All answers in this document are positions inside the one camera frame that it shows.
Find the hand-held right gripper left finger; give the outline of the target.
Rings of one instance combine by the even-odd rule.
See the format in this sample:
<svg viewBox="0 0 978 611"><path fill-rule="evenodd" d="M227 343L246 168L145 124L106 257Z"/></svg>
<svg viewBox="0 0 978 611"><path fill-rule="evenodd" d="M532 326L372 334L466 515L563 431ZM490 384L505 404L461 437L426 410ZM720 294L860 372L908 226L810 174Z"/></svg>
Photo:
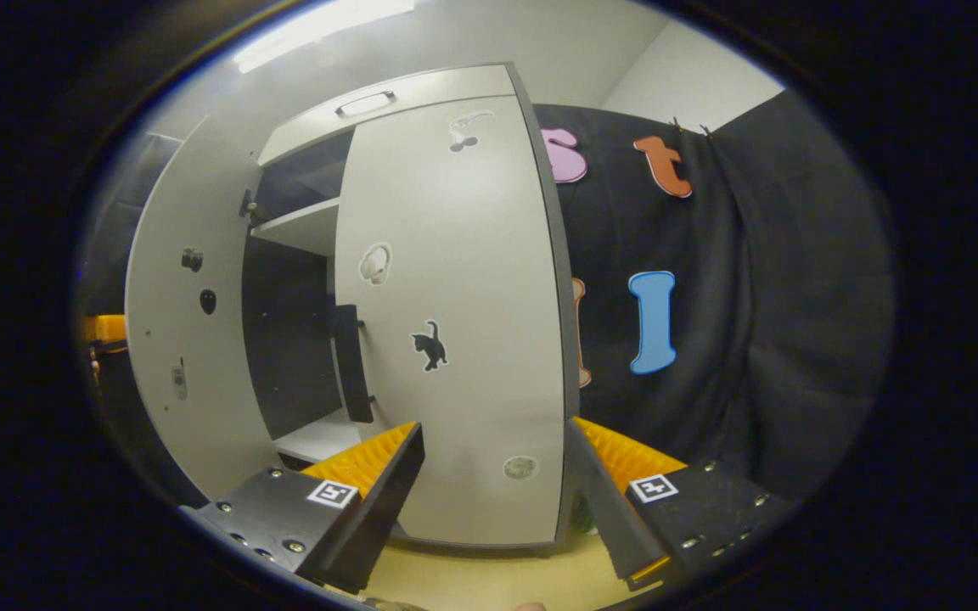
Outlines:
<svg viewBox="0 0 978 611"><path fill-rule="evenodd" d="M310 468L264 468L182 512L265 566L357 594L368 587L423 461L422 425L408 422Z"/></svg>

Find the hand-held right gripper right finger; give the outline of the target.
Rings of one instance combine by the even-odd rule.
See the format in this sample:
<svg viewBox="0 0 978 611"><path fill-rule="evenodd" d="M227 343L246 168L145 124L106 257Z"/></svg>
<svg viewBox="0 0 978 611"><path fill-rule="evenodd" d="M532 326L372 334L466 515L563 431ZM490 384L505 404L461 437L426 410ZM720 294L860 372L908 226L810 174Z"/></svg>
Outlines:
<svg viewBox="0 0 978 611"><path fill-rule="evenodd" d="M565 455L616 575L632 588L705 579L795 509L722 462L683 463L583 418L565 423Z"/></svg>

